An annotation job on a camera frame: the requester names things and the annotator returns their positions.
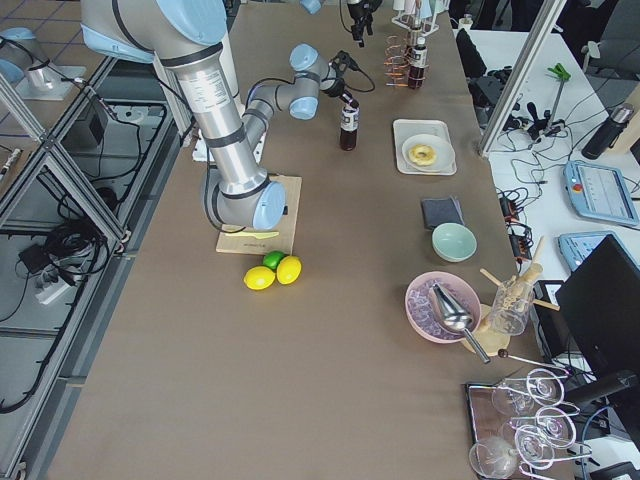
black monitor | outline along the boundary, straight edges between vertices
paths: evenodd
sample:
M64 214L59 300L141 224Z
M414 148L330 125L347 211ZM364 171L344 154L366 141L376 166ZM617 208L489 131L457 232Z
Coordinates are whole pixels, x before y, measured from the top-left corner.
M623 370L640 375L640 270L612 235L571 274L556 298L598 379ZM640 387L608 398L640 448Z

glass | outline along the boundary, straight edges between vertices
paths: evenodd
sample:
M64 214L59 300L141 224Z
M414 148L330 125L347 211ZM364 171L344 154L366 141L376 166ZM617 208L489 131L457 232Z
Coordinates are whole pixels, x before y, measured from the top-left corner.
M502 282L493 300L488 318L491 328L506 335L524 332L533 305L533 286L521 278Z
M537 475L533 470L547 470L555 462L574 461L592 453L587 445L580 444L580 455L556 458L553 444L536 425L519 426L510 439L491 436L476 442L469 450L473 470L492 479L507 479L520 470L528 477L548 480L549 477Z
M576 441L576 427L569 415L556 407L542 407L534 416L513 417L500 427L500 435L513 440L522 425L538 428L554 448L569 448Z
M566 376L556 375L546 368L531 370L525 378L505 378L493 391L493 406L510 417L534 415L538 406L558 405L573 409L570 416L577 415L580 412L578 407L564 401L563 378Z

metal scoop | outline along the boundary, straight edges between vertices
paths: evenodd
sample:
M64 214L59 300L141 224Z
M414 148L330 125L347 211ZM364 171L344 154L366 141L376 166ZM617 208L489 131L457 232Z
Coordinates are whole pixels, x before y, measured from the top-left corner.
M433 296L435 297L434 310L438 323L451 333L462 333L465 338L480 356L484 363L489 363L491 359L487 352L484 351L482 345L478 343L475 337L469 331L469 326L473 323L473 316L460 303L453 298L449 291L438 285L432 287Z

small bowl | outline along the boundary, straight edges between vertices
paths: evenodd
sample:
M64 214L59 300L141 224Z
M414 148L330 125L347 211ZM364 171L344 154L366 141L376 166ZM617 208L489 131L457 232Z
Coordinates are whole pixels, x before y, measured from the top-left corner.
M431 303L430 291L438 283L444 286L471 315L473 323L469 327L472 332L480 324L480 300L471 286L447 272L427 272L416 277L407 287L404 307L407 319L413 329L421 336L435 343L455 343L464 339L462 333L445 330L436 318L436 310Z
M431 242L436 253L448 262L462 262L476 253L478 248L473 232L458 223L438 225Z
M431 165L416 165L409 160L409 150L416 145L428 145L436 151L436 161ZM402 144L402 157L405 162L421 172L441 172L451 166L456 158L456 152L444 138L428 133L420 133L407 138Z

tablet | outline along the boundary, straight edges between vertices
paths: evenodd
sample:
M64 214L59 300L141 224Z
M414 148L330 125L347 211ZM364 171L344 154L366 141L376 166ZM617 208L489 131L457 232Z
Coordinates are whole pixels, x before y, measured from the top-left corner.
M564 176L578 215L627 226L640 223L619 169L574 160L565 165Z
M601 230L598 232L565 233L558 237L558 247L560 253L567 262L569 269L573 272L584 259L598 246L607 235L612 235L624 248L622 240L611 230Z

